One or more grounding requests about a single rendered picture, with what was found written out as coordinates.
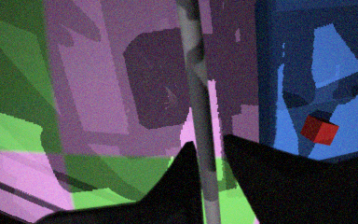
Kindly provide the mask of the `blue plastic tray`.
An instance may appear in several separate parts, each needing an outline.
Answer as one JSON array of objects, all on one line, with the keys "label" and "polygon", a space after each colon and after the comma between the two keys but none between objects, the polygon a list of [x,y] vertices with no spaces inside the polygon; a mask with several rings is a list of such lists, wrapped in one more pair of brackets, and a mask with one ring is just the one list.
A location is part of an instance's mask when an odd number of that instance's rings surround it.
[{"label": "blue plastic tray", "polygon": [[[259,143],[338,163],[358,156],[358,0],[255,0]],[[307,116],[339,126],[330,146]]]}]

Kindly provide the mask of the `red cube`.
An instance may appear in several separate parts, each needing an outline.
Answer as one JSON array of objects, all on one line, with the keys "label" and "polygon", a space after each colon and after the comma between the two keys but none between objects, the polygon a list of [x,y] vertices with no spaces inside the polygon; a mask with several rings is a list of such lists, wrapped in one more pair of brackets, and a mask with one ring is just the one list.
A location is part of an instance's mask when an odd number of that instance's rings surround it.
[{"label": "red cube", "polygon": [[326,119],[308,115],[300,134],[309,138],[313,143],[330,146],[338,128],[339,126]]}]

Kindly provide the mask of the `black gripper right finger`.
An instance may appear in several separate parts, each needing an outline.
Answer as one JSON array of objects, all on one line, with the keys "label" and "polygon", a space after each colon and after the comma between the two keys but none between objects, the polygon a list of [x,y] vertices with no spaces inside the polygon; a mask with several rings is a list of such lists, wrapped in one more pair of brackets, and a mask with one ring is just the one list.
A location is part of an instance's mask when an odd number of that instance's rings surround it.
[{"label": "black gripper right finger", "polygon": [[334,164],[232,134],[224,151],[259,224],[358,224],[358,156]]}]

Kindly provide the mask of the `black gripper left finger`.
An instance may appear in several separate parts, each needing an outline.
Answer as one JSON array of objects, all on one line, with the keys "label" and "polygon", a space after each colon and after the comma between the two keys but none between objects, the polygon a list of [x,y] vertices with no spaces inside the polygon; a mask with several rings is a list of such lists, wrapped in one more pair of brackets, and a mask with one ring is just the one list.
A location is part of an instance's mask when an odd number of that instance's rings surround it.
[{"label": "black gripper left finger", "polygon": [[184,144],[141,201],[53,212],[34,224],[204,224],[194,142]]}]

